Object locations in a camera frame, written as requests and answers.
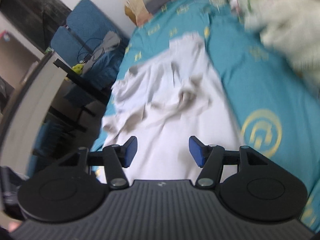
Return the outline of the white t-shirt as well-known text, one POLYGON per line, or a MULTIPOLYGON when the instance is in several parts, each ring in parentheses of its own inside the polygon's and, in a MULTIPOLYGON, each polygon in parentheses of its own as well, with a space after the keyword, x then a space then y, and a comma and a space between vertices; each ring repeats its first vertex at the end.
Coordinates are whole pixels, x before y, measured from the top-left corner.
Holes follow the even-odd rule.
POLYGON ((115 113, 102 119, 104 145, 131 136, 137 153, 124 169, 135 180, 195 181, 200 174, 189 138, 237 150, 244 142, 203 37, 185 33, 169 48, 132 66, 112 91, 115 113))

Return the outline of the teal patterned bed sheet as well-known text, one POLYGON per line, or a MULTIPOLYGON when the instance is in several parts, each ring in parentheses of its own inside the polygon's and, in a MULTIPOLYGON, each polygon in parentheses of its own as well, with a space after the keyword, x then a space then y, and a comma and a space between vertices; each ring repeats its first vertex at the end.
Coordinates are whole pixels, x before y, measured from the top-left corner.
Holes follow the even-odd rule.
POLYGON ((167 3, 133 32, 117 79, 168 49, 173 38, 191 32, 204 38, 245 143, 305 184, 309 198, 302 222, 319 231, 319 101, 282 56, 244 29, 229 5, 167 3))

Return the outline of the white desk with black legs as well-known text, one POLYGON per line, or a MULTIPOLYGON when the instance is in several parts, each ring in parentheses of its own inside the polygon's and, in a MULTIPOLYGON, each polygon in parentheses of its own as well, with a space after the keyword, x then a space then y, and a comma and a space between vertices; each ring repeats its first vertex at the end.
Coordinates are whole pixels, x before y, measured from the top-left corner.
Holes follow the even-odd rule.
POLYGON ((45 55, 15 89, 1 120, 1 166, 26 179, 17 192, 25 219, 54 224, 93 213, 106 195, 90 171, 97 159, 82 142, 70 146, 49 139, 46 146, 57 152, 28 170, 38 133, 66 75, 64 67, 54 54, 45 55))

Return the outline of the yellow plush toy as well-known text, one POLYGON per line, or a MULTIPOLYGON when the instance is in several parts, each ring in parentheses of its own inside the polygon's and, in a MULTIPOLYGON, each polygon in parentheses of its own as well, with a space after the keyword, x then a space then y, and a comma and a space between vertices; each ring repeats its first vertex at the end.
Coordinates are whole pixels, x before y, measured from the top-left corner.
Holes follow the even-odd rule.
POLYGON ((79 63, 72 67, 72 71, 74 71, 76 74, 81 75, 83 72, 84 64, 79 63))

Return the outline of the blue covered chair near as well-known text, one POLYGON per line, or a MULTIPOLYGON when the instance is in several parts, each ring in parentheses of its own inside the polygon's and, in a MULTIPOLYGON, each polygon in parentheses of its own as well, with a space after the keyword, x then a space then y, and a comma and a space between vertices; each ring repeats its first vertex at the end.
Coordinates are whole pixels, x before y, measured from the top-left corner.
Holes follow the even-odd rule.
POLYGON ((80 41, 84 41, 83 46, 89 51, 89 54, 80 61, 89 60, 109 31, 119 35, 120 45, 101 56, 88 72, 82 74, 84 79, 98 89, 112 85, 117 78, 129 39, 90 0, 81 0, 67 17, 66 23, 69 31, 72 31, 75 37, 78 36, 80 41))

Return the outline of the blue covered chair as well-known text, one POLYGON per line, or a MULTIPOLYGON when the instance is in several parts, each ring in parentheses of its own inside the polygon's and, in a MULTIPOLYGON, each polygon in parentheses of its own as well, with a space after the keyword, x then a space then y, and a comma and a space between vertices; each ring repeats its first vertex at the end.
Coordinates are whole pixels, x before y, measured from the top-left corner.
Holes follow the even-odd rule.
POLYGON ((70 66, 76 65, 80 60, 89 54, 83 46, 84 41, 73 35, 68 28, 60 26, 54 34, 50 47, 70 66))
POLYGON ((81 0, 67 17, 66 23, 69 31, 72 31, 75 37, 78 36, 80 41, 84 41, 83 46, 89 51, 89 54, 80 61, 89 60, 109 31, 119 35, 120 45, 101 56, 88 72, 82 74, 84 79, 98 89, 112 85, 117 78, 129 39, 90 0, 81 0))

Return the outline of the grey cloth on chair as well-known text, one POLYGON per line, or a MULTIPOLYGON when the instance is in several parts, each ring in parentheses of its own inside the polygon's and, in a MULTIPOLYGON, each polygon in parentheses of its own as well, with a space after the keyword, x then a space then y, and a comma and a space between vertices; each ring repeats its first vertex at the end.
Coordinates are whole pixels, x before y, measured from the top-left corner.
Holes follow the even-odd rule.
POLYGON ((85 63, 82 69, 82 73, 85 74, 86 72, 88 72, 92 68, 93 64, 105 53, 115 50, 120 45, 120 42, 121 39, 119 35, 114 31, 109 31, 105 35, 101 44, 97 46, 97 48, 95 48, 89 60, 85 63))

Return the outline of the cardboard box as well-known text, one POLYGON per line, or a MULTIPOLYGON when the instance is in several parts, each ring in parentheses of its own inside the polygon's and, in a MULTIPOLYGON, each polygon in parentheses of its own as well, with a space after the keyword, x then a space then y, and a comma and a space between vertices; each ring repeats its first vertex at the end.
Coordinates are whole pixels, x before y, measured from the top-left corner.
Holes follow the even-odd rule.
POLYGON ((1 78, 16 88, 31 65, 40 59, 8 31, 1 32, 0 45, 1 78))

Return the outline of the blue covered chair far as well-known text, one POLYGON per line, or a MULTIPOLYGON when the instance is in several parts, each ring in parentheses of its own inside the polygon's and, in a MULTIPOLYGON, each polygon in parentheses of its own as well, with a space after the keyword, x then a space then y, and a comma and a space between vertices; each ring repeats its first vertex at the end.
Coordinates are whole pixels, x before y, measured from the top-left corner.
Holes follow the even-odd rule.
POLYGON ((60 26, 54 34, 50 47, 70 66, 76 65, 80 60, 89 54, 83 46, 84 41, 73 35, 68 28, 60 26))

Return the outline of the green fleece blanket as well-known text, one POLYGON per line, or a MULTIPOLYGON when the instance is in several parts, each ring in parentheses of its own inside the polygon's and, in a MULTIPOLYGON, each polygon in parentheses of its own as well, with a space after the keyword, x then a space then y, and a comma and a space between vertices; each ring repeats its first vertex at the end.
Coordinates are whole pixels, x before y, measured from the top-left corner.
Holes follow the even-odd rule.
POLYGON ((294 72, 319 87, 319 0, 238 0, 245 28, 282 53, 294 72))

